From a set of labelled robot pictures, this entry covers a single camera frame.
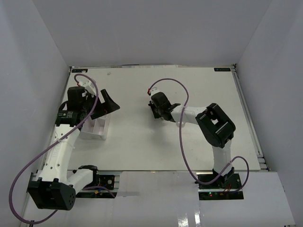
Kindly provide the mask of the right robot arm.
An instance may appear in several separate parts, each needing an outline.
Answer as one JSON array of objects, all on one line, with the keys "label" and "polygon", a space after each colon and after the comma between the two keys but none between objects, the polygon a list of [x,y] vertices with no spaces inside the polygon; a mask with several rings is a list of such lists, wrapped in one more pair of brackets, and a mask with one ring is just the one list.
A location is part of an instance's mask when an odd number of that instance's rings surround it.
[{"label": "right robot arm", "polygon": [[156,88],[148,91],[154,118],[169,122],[191,123],[200,127],[206,141],[212,146],[214,184],[226,188],[231,183],[234,167],[231,163],[231,143],[236,130],[235,124],[221,109],[212,103],[207,107],[183,107],[171,104],[166,95]]}]

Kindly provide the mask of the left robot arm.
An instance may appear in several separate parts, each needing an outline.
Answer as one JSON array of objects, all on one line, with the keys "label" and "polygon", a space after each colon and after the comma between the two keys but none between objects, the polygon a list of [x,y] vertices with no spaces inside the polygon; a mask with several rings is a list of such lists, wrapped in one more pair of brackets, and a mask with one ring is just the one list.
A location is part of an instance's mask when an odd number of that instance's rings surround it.
[{"label": "left robot arm", "polygon": [[82,189],[100,185],[98,168],[94,165],[80,166],[67,176],[77,138],[106,140],[110,115],[120,108],[105,89],[99,96],[103,102],[89,86],[68,89],[68,99],[60,106],[55,121],[52,140],[56,145],[47,152],[45,166],[27,188],[39,209],[71,210]]}]

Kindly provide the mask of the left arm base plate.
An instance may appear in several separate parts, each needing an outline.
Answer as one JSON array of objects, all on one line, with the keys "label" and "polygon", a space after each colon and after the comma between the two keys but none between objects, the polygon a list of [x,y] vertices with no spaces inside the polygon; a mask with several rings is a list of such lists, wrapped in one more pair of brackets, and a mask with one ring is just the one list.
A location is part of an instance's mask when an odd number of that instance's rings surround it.
[{"label": "left arm base plate", "polygon": [[115,175],[99,175],[95,177],[95,181],[85,186],[94,187],[89,190],[80,191],[76,198],[85,199],[114,199],[117,195],[118,183],[116,183]]}]

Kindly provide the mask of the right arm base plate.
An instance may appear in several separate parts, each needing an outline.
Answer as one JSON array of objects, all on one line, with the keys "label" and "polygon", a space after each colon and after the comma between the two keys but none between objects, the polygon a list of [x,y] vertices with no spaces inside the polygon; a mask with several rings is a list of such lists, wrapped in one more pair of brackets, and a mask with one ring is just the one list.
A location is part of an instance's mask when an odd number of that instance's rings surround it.
[{"label": "right arm base plate", "polygon": [[198,195],[200,201],[224,201],[224,200],[243,200],[244,195],[242,189],[239,189],[241,179],[239,174],[233,174],[224,185],[214,182],[209,185],[202,185],[195,181],[198,185]]}]

